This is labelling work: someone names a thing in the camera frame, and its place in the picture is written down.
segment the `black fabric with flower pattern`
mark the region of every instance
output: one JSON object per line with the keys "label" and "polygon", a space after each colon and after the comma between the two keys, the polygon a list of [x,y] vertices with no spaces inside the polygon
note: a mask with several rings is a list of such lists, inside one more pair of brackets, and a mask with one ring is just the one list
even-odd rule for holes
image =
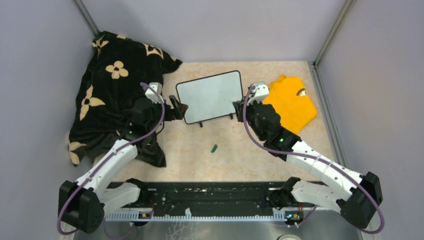
{"label": "black fabric with flower pattern", "polygon": [[[107,31],[92,42],[93,56],[76,95],[76,113],[69,132],[69,154],[74,165],[84,156],[94,159],[107,152],[120,133],[142,136],[155,122],[131,123],[134,102],[145,98],[140,82],[164,84],[163,74],[176,71],[181,61],[151,44]],[[136,157],[165,167],[165,155],[156,134],[137,144]]]}

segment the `green object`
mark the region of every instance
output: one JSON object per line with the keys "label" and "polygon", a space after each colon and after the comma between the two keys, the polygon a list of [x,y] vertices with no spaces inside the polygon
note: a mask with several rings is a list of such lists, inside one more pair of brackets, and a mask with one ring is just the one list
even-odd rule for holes
{"label": "green object", "polygon": [[212,148],[212,151],[210,151],[210,152],[211,152],[211,153],[215,153],[215,150],[216,150],[217,148],[218,148],[218,145],[216,145],[216,144],[215,144],[215,145],[213,146],[213,148]]}

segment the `beige floor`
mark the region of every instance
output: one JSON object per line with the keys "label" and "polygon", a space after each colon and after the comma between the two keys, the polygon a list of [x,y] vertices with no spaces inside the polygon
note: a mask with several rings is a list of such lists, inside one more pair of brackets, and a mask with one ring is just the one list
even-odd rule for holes
{"label": "beige floor", "polygon": [[[254,82],[269,84],[281,74],[300,77],[318,109],[317,117],[300,136],[321,154],[333,158],[306,61],[183,63],[176,72],[165,76],[162,94],[168,99],[169,95],[177,95],[177,83],[232,70],[240,71],[244,94]],[[316,180],[308,172],[258,148],[247,136],[243,124],[229,117],[206,121],[203,128],[198,124],[187,125],[183,120],[167,122],[158,142],[166,155],[166,168],[133,160],[115,181],[129,178],[147,182],[284,181],[291,176]],[[215,144],[218,148],[211,153]]]}

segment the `orange t-shirt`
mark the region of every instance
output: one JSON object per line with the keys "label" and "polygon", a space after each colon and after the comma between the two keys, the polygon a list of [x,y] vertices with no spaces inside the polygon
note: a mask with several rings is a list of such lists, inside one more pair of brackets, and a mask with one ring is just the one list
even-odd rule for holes
{"label": "orange t-shirt", "polygon": [[271,82],[263,104],[271,104],[281,117],[281,126],[295,134],[317,116],[317,109],[297,76],[281,75]]}

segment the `gray wall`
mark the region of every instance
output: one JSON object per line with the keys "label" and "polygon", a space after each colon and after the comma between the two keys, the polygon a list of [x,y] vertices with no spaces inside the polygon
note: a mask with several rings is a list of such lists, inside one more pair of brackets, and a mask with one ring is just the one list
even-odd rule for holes
{"label": "gray wall", "polygon": [[345,0],[84,0],[100,30],[185,62],[314,60]]}
{"label": "gray wall", "polygon": [[66,133],[93,36],[70,0],[0,6],[0,239],[58,239],[59,186],[89,168]]}
{"label": "gray wall", "polygon": [[423,239],[424,1],[357,1],[319,67],[351,168],[382,181],[383,239]]}

